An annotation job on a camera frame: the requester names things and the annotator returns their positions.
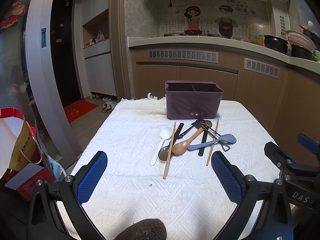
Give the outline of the blue plastic spoon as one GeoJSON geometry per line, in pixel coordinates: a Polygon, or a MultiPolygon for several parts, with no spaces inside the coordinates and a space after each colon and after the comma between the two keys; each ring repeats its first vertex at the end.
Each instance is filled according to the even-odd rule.
{"type": "MultiPolygon", "coordinates": [[[[224,139],[224,140],[227,140],[230,144],[234,144],[236,143],[236,137],[232,134],[224,134],[221,136],[221,139],[224,139]]],[[[212,141],[209,141],[209,142],[204,142],[204,143],[201,143],[201,144],[196,144],[196,145],[189,145],[187,150],[188,151],[195,151],[195,150],[199,150],[200,148],[204,147],[209,147],[213,144],[215,144],[218,140],[215,139],[215,140],[212,140],[212,141]]]]}

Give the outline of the wooden spoon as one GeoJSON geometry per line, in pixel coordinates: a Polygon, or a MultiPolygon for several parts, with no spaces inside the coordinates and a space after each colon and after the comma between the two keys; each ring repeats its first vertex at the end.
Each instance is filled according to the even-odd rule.
{"type": "Polygon", "coordinates": [[[188,146],[204,131],[203,128],[199,128],[189,139],[179,142],[172,147],[174,155],[182,155],[187,151],[188,146]]]}

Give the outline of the black handled steel spoon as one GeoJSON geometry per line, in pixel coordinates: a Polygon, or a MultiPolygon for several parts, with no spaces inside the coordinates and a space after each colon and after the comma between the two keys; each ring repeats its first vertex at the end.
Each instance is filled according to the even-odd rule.
{"type": "MultiPolygon", "coordinates": [[[[173,138],[173,141],[172,141],[172,145],[174,145],[175,142],[178,139],[181,139],[183,137],[183,135],[182,135],[183,126],[184,126],[184,123],[180,123],[178,128],[176,129],[176,132],[174,134],[174,138],[173,138]]],[[[170,144],[167,145],[167,146],[162,147],[159,150],[158,158],[159,158],[160,161],[166,161],[167,160],[167,156],[168,156],[168,153],[169,153],[169,147],[170,147],[170,144]]]]}

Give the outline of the white plastic spoon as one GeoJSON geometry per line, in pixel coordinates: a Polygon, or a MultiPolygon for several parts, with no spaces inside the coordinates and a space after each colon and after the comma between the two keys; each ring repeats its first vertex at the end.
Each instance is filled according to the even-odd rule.
{"type": "Polygon", "coordinates": [[[163,144],[166,140],[170,139],[171,136],[172,136],[172,129],[170,127],[166,127],[164,128],[163,130],[161,130],[160,132],[160,143],[158,144],[152,158],[151,158],[151,161],[150,161],[150,166],[153,166],[155,165],[156,161],[157,161],[157,158],[158,158],[158,153],[160,151],[160,149],[163,147],[163,144]]]}

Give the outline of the steel ladle white ball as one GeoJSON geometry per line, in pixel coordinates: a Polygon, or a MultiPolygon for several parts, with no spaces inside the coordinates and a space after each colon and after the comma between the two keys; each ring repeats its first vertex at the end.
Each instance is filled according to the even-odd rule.
{"type": "Polygon", "coordinates": [[[221,145],[222,149],[225,152],[227,152],[231,149],[229,146],[229,142],[227,140],[221,139],[221,135],[219,133],[216,133],[216,130],[212,129],[211,127],[209,127],[206,124],[200,123],[200,126],[202,126],[204,128],[204,130],[207,131],[208,134],[211,135],[214,139],[218,140],[217,142],[221,145]]]}

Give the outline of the red white box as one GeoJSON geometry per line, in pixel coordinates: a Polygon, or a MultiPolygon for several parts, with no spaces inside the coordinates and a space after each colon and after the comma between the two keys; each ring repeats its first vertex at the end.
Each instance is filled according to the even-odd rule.
{"type": "Polygon", "coordinates": [[[17,191],[26,200],[31,200],[35,184],[39,179],[49,183],[55,181],[54,175],[45,167],[29,163],[11,178],[5,187],[17,191]]]}

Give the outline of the red yellow gift bag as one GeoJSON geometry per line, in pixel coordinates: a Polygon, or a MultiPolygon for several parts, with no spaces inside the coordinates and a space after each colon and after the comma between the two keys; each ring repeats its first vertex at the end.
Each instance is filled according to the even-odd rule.
{"type": "Polygon", "coordinates": [[[10,180],[29,163],[41,163],[35,132],[20,110],[1,108],[1,180],[10,180]]]}

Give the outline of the black cooking pot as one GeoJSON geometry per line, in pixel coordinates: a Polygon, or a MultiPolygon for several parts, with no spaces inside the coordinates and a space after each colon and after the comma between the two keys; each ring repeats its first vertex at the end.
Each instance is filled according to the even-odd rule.
{"type": "Polygon", "coordinates": [[[273,35],[264,35],[264,45],[266,48],[287,54],[288,44],[289,43],[283,38],[273,35]]]}

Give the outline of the pink striped bowl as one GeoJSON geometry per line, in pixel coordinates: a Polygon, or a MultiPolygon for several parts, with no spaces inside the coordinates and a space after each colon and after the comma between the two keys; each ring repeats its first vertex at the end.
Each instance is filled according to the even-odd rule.
{"type": "Polygon", "coordinates": [[[311,53],[315,50],[316,46],[314,42],[303,33],[300,33],[295,30],[287,30],[285,31],[285,33],[291,45],[301,46],[310,51],[311,53]]]}

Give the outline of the red door mat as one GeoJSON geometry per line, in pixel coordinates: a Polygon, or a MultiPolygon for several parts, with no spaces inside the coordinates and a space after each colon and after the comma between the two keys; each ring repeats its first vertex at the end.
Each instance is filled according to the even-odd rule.
{"type": "Polygon", "coordinates": [[[86,100],[80,100],[64,109],[67,120],[69,123],[74,122],[83,115],[96,109],[98,105],[88,102],[86,100]]]}

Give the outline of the white textured table cloth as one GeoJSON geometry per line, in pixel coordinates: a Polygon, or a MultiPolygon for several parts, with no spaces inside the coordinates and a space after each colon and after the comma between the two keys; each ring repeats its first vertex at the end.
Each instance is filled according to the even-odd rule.
{"type": "MultiPolygon", "coordinates": [[[[217,111],[218,132],[237,142],[224,153],[244,175],[272,182],[279,170],[264,154],[274,140],[239,102],[222,100],[217,111]]],[[[98,151],[107,154],[107,168],[83,208],[106,239],[114,239],[132,224],[160,219],[167,239],[213,239],[236,208],[229,201],[211,164],[209,149],[185,152],[165,163],[150,161],[161,142],[159,133],[173,128],[167,119],[166,99],[121,100],[104,121],[76,163],[71,175],[98,151]]]]}

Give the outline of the purple utensil caddy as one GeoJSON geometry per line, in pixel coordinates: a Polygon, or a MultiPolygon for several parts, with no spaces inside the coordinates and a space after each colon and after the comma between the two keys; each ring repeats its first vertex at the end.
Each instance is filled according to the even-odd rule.
{"type": "Polygon", "coordinates": [[[223,96],[212,81],[166,81],[165,92],[170,120],[214,119],[223,96]]]}

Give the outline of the pair of slippers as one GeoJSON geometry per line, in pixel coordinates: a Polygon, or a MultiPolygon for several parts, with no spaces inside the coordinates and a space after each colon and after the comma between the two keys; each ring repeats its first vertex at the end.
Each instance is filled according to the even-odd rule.
{"type": "Polygon", "coordinates": [[[117,105],[117,101],[112,99],[112,98],[105,98],[103,99],[103,107],[101,109],[101,111],[103,113],[110,113],[114,110],[114,108],[117,105]]]}

